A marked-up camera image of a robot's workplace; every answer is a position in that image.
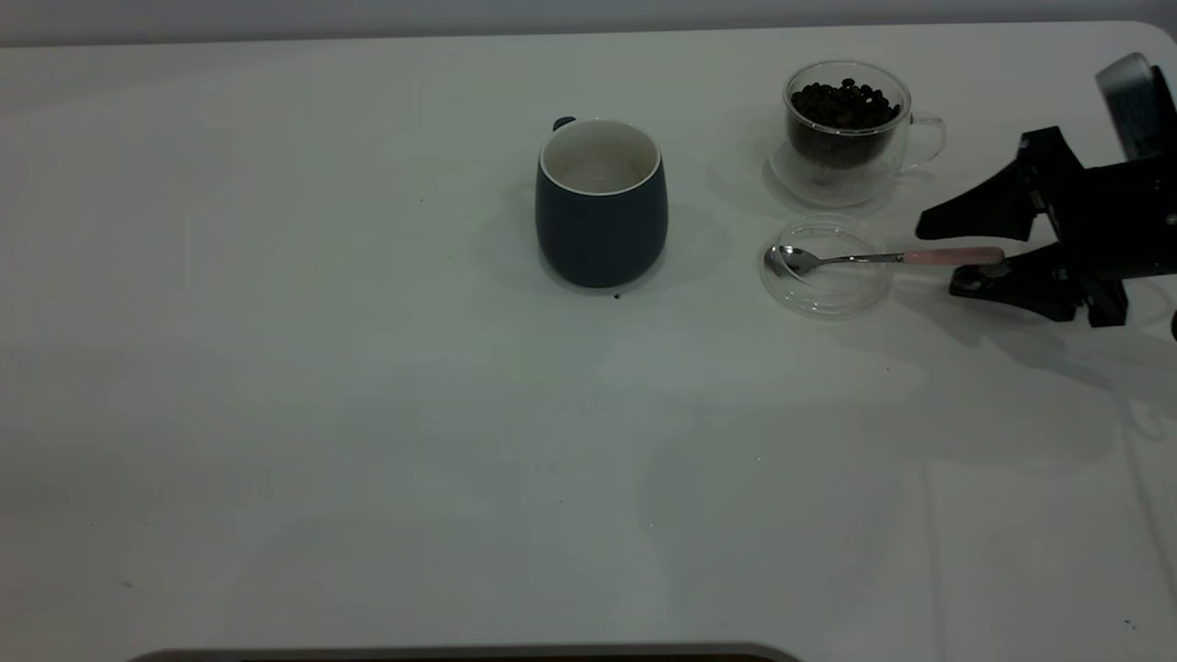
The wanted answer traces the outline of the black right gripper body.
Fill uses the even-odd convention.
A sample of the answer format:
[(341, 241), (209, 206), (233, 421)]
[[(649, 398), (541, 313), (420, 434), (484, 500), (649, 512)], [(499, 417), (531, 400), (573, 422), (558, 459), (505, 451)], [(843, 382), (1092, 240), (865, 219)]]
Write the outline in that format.
[(1173, 155), (1077, 168), (1050, 191), (1063, 271), (1092, 327), (1126, 323), (1124, 282), (1176, 272)]

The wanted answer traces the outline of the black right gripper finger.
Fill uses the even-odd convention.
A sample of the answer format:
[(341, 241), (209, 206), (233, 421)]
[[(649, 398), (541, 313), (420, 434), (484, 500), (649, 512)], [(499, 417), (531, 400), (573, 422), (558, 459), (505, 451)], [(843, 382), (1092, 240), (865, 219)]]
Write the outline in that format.
[(1013, 163), (952, 200), (920, 213), (915, 236), (920, 240), (992, 237), (1016, 241), (1030, 238), (1038, 216), (1073, 197), (1083, 172), (1059, 127), (1028, 131)]
[(999, 264), (955, 269), (950, 294), (1018, 307), (1052, 322), (1071, 322), (1078, 302), (1068, 278), (1057, 274), (1063, 267), (1063, 249), (1053, 243)]

